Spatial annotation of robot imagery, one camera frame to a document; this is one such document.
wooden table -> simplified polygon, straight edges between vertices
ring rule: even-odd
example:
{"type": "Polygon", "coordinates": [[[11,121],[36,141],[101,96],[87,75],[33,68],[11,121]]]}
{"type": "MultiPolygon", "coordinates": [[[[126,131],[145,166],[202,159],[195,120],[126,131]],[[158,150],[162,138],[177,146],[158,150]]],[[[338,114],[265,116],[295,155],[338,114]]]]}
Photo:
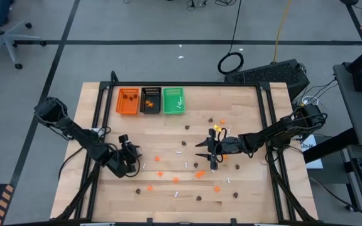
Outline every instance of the wooden table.
{"type": "MultiPolygon", "coordinates": [[[[96,105],[98,83],[84,83],[74,121],[83,128],[92,123],[96,105]]],[[[195,145],[204,141],[208,129],[214,124],[228,128],[229,136],[262,130],[258,98],[254,87],[184,87],[186,112],[183,115],[121,116],[115,112],[118,90],[115,87],[111,102],[108,126],[112,132],[106,142],[119,145],[118,136],[127,134],[129,140],[142,148],[141,164],[144,169],[135,178],[117,178],[107,168],[102,168],[92,220],[95,222],[194,222],[229,223],[277,223],[269,167],[265,161],[265,148],[259,149],[252,159],[246,154],[229,155],[214,173],[209,162],[195,155],[207,153],[206,147],[195,145]],[[197,171],[205,171],[200,179],[197,171]],[[173,178],[179,178],[175,184],[173,178]],[[218,186],[221,191],[215,192],[218,186]]],[[[271,83],[271,92],[277,118],[291,113],[292,108],[284,83],[271,83]]],[[[268,104],[263,92],[267,121],[268,104]]],[[[99,123],[102,121],[103,97],[99,123]]],[[[300,148],[295,141],[292,146],[300,148]]],[[[79,149],[76,141],[70,141],[68,158],[79,149]]],[[[86,152],[71,159],[64,167],[58,184],[51,217],[59,215],[77,193],[86,152]]],[[[288,149],[284,152],[290,187],[302,206],[315,218],[314,198],[302,154],[288,149]]],[[[288,219],[285,195],[280,190],[284,217],[288,219]]],[[[85,196],[82,216],[85,216],[89,194],[85,196]]]]}

yellow cable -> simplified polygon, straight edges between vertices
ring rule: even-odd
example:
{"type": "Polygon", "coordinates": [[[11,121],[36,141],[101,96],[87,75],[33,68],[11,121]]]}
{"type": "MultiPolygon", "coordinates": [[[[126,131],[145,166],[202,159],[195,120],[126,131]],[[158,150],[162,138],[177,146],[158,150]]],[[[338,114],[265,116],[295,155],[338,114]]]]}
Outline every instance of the yellow cable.
{"type": "Polygon", "coordinates": [[[288,9],[290,8],[291,3],[292,3],[292,0],[288,0],[287,7],[286,7],[286,9],[284,10],[284,14],[283,14],[282,21],[280,22],[279,30],[277,31],[276,44],[275,44],[275,55],[273,56],[273,62],[274,62],[274,63],[276,63],[277,43],[279,42],[280,31],[282,30],[282,26],[283,26],[284,21],[285,21],[285,19],[286,19],[286,17],[287,17],[288,9]]]}

gray floor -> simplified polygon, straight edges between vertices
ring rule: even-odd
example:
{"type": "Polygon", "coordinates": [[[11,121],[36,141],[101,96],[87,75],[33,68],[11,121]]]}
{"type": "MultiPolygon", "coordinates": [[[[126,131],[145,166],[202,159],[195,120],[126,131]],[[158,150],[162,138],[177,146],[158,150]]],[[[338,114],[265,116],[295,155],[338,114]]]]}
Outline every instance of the gray floor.
{"type": "MultiPolygon", "coordinates": [[[[60,40],[74,0],[16,0],[9,15],[13,26],[21,20],[33,23],[28,35],[60,40]]],[[[186,0],[80,0],[68,40],[230,40],[238,4],[220,7],[208,1],[206,8],[185,10],[186,0]]],[[[244,0],[236,32],[237,40],[275,40],[287,0],[244,0]]],[[[362,24],[361,10],[354,9],[362,24]]],[[[281,40],[359,41],[345,5],[338,0],[293,0],[281,40]]],[[[16,50],[24,65],[15,70],[6,50],[0,51],[0,183],[9,183],[21,152],[33,107],[40,98],[58,45],[20,45],[16,50]]],[[[121,81],[221,81],[217,63],[229,45],[66,45],[49,95],[68,106],[71,117],[83,82],[108,80],[115,70],[121,81]]],[[[244,69],[269,64],[274,46],[236,45],[245,58],[244,69]]],[[[332,80],[332,66],[354,60],[362,46],[279,46],[278,61],[296,58],[308,71],[311,85],[332,80]]],[[[225,62],[225,69],[235,66],[225,62]]],[[[320,99],[329,114],[318,133],[336,135],[351,127],[337,87],[320,99]]],[[[38,127],[5,223],[48,220],[58,169],[67,144],[44,127],[38,127]]],[[[348,199],[341,185],[328,185],[348,199]]],[[[343,206],[312,186],[319,217],[326,222],[362,225],[362,215],[343,206]]]]}

paper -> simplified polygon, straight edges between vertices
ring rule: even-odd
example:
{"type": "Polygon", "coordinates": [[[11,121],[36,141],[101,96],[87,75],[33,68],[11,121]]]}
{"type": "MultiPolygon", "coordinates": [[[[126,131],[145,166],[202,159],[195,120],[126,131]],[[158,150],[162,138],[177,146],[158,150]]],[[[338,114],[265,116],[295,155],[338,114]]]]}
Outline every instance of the paper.
{"type": "MultiPolygon", "coordinates": [[[[303,143],[301,143],[301,150],[305,152],[306,150],[316,146],[317,143],[315,141],[314,135],[310,135],[303,143]]],[[[315,160],[313,162],[306,164],[307,169],[323,169],[324,166],[322,165],[321,159],[315,160]]]]}

orange bin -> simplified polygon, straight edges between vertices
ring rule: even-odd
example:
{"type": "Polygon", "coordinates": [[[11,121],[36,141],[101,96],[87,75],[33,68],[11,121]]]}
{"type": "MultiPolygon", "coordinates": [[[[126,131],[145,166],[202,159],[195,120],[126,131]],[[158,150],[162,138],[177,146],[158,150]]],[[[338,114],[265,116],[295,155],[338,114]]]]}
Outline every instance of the orange bin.
{"type": "Polygon", "coordinates": [[[116,112],[135,116],[138,113],[139,89],[119,89],[116,112]]]}

